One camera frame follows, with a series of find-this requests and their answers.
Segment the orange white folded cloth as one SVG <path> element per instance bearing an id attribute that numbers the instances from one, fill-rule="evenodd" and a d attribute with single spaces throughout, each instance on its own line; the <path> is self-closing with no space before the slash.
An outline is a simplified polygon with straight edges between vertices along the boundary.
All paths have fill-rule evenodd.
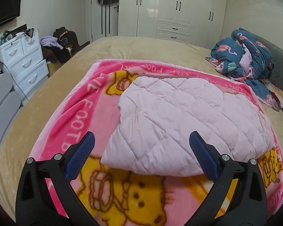
<path id="1" fill-rule="evenodd" d="M 262 83 L 269 91 L 269 95 L 267 96 L 268 104 L 277 111 L 283 109 L 283 91 L 268 79 L 263 79 Z"/>

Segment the dark clothes pile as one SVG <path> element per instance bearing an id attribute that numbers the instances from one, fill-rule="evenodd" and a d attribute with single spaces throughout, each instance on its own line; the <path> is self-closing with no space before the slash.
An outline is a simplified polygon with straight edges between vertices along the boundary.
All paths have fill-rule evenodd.
<path id="1" fill-rule="evenodd" d="M 58 39 L 58 43 L 64 48 L 60 50 L 57 47 L 41 46 L 43 57 L 46 61 L 51 63 L 60 62 L 61 64 L 64 64 L 82 49 L 78 43 L 76 33 L 66 29 L 65 27 L 56 29 L 52 36 L 56 37 Z"/>

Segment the pink quilted jacket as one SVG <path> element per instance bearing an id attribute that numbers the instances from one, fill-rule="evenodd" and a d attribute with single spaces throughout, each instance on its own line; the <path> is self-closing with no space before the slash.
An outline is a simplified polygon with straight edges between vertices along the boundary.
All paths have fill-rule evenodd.
<path id="1" fill-rule="evenodd" d="M 119 124 L 101 163 L 137 174 L 195 176 L 202 169 L 190 148 L 196 131 L 220 154 L 246 162 L 270 151 L 269 118 L 243 94 L 201 78 L 139 76 L 118 101 Z"/>

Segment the grey padded headboard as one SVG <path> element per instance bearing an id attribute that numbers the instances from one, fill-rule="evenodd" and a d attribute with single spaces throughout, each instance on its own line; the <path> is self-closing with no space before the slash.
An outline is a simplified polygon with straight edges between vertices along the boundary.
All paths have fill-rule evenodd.
<path id="1" fill-rule="evenodd" d="M 257 41 L 263 43 L 270 50 L 272 54 L 272 62 L 275 64 L 275 67 L 272 70 L 269 80 L 283 91 L 283 50 L 254 33 L 250 32 L 250 34 L 252 34 Z"/>

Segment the white plastic drawer unit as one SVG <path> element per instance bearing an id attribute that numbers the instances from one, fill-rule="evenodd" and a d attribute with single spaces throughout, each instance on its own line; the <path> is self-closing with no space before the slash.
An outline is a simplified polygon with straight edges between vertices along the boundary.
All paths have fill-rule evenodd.
<path id="1" fill-rule="evenodd" d="M 22 105 L 31 99 L 48 79 L 47 62 L 43 58 L 38 29 L 17 34 L 0 46 L 3 72 L 11 74 L 14 90 L 20 94 Z"/>

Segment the white door with stripes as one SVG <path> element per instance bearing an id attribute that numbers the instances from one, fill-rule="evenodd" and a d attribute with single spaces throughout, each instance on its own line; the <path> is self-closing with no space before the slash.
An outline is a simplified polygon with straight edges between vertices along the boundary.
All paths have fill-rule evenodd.
<path id="1" fill-rule="evenodd" d="M 118 36 L 118 3 L 105 7 L 97 0 L 86 0 L 86 35 L 90 42 Z"/>

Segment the beige bed cover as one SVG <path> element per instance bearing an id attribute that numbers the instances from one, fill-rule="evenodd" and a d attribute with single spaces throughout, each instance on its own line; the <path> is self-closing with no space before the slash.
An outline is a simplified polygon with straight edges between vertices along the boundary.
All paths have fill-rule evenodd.
<path id="1" fill-rule="evenodd" d="M 155 61 L 230 80 L 219 75 L 209 64 L 206 60 L 209 54 L 210 51 L 205 48 L 143 37 L 108 37 L 84 48 L 39 88 L 19 113 L 0 146 L 0 204 L 2 208 L 10 217 L 15 216 L 20 176 L 27 158 L 32 157 L 31 152 L 38 137 L 55 110 L 96 62 L 110 59 Z M 196 78 L 193 76 L 140 76 Z M 260 102 L 259 104 L 263 108 L 263 113 L 269 118 L 275 141 L 270 151 L 256 158 L 266 191 L 267 214 L 272 216 L 283 206 L 283 113 Z"/>

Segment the pink cartoon fleece blanket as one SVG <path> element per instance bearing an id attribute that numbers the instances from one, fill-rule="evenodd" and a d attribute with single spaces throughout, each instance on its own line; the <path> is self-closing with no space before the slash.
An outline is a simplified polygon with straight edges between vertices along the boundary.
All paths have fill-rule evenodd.
<path id="1" fill-rule="evenodd" d="M 176 178 L 146 176 L 101 164 L 107 142 L 119 124 L 121 94 L 140 75 L 193 76 L 204 79 L 256 113 L 263 108 L 244 84 L 176 65 L 143 60 L 99 60 L 55 110 L 31 156 L 48 160 L 95 134 L 95 148 L 71 182 L 73 190 L 103 225 L 183 225 L 212 186 L 204 175 Z"/>

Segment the white glossy wardrobe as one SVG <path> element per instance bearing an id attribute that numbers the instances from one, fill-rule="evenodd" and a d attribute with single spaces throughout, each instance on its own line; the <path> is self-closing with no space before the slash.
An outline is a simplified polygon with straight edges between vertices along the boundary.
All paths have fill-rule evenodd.
<path id="1" fill-rule="evenodd" d="M 119 0 L 118 34 L 211 49 L 221 38 L 227 0 Z"/>

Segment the lilac garment on pile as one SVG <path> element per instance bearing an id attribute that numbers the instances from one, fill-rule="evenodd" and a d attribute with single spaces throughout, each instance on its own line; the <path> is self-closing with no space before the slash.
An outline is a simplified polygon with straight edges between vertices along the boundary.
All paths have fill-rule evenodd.
<path id="1" fill-rule="evenodd" d="M 43 47 L 57 47 L 60 50 L 62 50 L 64 47 L 62 47 L 58 43 L 58 39 L 53 36 L 45 36 L 40 39 L 40 45 Z"/>

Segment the blue flamingo duvet pile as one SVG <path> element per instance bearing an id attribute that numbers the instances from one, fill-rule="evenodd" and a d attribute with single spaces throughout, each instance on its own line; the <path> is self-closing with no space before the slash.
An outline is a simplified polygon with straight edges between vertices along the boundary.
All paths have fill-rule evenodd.
<path id="1" fill-rule="evenodd" d="M 240 29 L 232 31 L 230 37 L 217 42 L 211 49 L 210 56 L 206 57 L 217 72 L 248 85 L 258 99 L 268 106 L 269 91 L 262 80 L 269 80 L 274 69 L 271 59 L 272 54 L 263 43 Z"/>

